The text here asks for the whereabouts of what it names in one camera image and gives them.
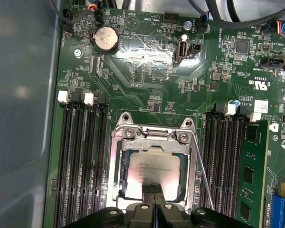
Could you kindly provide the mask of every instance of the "cable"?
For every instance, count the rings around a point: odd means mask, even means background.
[[[277,33],[278,33],[278,35],[280,35],[280,33],[281,33],[281,22],[276,21],[276,23],[277,23]]]
[[[205,11],[203,11],[194,0],[188,0],[188,2],[200,15],[204,16],[206,14]]]
[[[103,0],[103,4],[104,4],[104,7],[106,8],[112,8],[111,2],[109,0]]]
[[[216,4],[216,0],[207,0],[206,1],[207,6],[209,8],[209,11],[213,17],[213,20],[216,22],[216,24],[223,28],[223,29],[242,29],[247,28],[254,25],[259,25],[268,22],[269,20],[276,19],[276,18],[282,18],[285,16],[285,9],[276,12],[274,14],[256,19],[256,20],[250,20],[250,21],[244,21],[244,22],[227,22],[223,21],[220,17],[218,6]]]
[[[116,0],[111,0],[112,8],[117,9]]]
[[[231,17],[231,20],[233,22],[240,22],[240,19],[238,17],[237,12],[236,12],[236,8],[234,7],[233,0],[227,0],[227,9],[228,9],[228,13]]]
[[[128,10],[130,7],[130,2],[131,2],[131,0],[123,0],[122,9]]]
[[[69,20],[69,19],[65,18],[65,16],[63,16],[63,14],[57,9],[53,0],[48,0],[48,2],[50,4],[50,6],[52,7],[53,11],[56,13],[56,15],[66,24],[76,24],[88,15],[88,11],[85,10],[85,11],[81,12],[81,14],[79,14],[78,17],[76,17],[74,20]]]
[[[282,27],[281,27],[281,33],[284,32],[284,27],[285,27],[285,21],[284,21],[284,24],[283,24]]]

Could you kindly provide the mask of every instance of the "colored wires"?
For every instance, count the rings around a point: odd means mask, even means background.
[[[281,35],[284,31],[285,21],[277,20],[277,33]]]
[[[97,4],[93,3],[87,7],[88,11],[94,11],[97,8]]]
[[[283,37],[285,39],[284,28],[285,28],[285,21],[278,20],[277,21],[277,33],[279,34],[280,37]]]
[[[207,0],[206,3],[208,5],[209,11],[213,17],[213,20],[222,29],[247,28],[250,26],[255,26],[255,25],[266,23],[272,19],[282,18],[285,16],[285,9],[283,9],[279,12],[274,13],[274,14],[271,14],[271,15],[268,15],[268,16],[265,16],[262,18],[258,18],[255,20],[244,21],[244,22],[228,22],[228,21],[223,21],[222,18],[220,17],[216,0]]]

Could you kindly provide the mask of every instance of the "black cable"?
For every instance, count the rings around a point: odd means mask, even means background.
[[[123,0],[122,9],[128,10],[130,7],[130,2],[131,2],[131,0]]]
[[[203,11],[194,0],[188,0],[188,2],[200,15],[204,16],[206,14],[205,11]]]
[[[56,5],[54,4],[53,0],[48,0],[50,6],[52,7],[53,11],[56,13],[56,15],[66,24],[75,24],[81,21],[85,16],[88,15],[88,11],[82,11],[78,17],[76,17],[74,20],[69,20],[63,16],[63,14],[57,9]]]
[[[241,21],[238,17],[237,12],[236,12],[236,8],[234,7],[233,0],[227,0],[227,9],[228,9],[228,13],[231,17],[231,20],[233,22],[240,22]]]
[[[242,29],[242,28],[247,28],[250,26],[254,26],[254,25],[259,25],[259,24],[264,24],[267,23],[269,20],[273,20],[273,19],[278,19],[278,18],[282,18],[285,16],[285,9],[256,19],[256,20],[250,20],[250,21],[244,21],[244,22],[228,22],[228,21],[223,21],[220,17],[219,11],[218,11],[218,6],[216,4],[216,0],[207,0],[207,5],[209,8],[209,11],[213,17],[213,20],[216,22],[216,24],[223,28],[223,29]]]
[[[112,8],[117,9],[116,0],[111,0]]]

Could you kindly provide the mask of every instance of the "black connector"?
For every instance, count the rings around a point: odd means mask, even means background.
[[[261,32],[266,34],[277,33],[277,22],[276,20],[270,20],[267,24],[261,26]]]
[[[201,45],[192,43],[188,48],[188,55],[195,56],[201,52]]]
[[[260,60],[261,68],[280,68],[285,70],[285,58],[279,56],[266,57]]]
[[[164,23],[177,24],[179,22],[179,14],[165,13],[163,17]]]
[[[197,34],[204,34],[208,29],[208,16],[205,14],[199,18],[196,24],[196,32]]]
[[[70,9],[63,9],[62,14],[68,20],[74,19],[73,13]],[[73,25],[72,24],[66,24],[65,22],[62,22],[62,26],[66,32],[69,32],[69,33],[73,32]]]
[[[97,8],[94,10],[94,18],[97,25],[104,23],[104,11],[101,1],[98,1]]]

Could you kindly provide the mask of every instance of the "memory chip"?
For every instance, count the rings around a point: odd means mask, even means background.
[[[140,200],[143,183],[161,184],[166,201],[176,200],[180,182],[180,162],[180,158],[173,155],[153,152],[132,153],[125,196]]]
[[[244,168],[244,180],[252,184],[254,171],[248,167]]]
[[[241,203],[241,216],[246,221],[249,221],[249,219],[250,219],[250,208],[247,205],[245,205],[244,203]]]
[[[257,140],[257,126],[247,126],[246,139],[251,142]]]
[[[249,42],[246,40],[237,40],[236,53],[248,54]]]

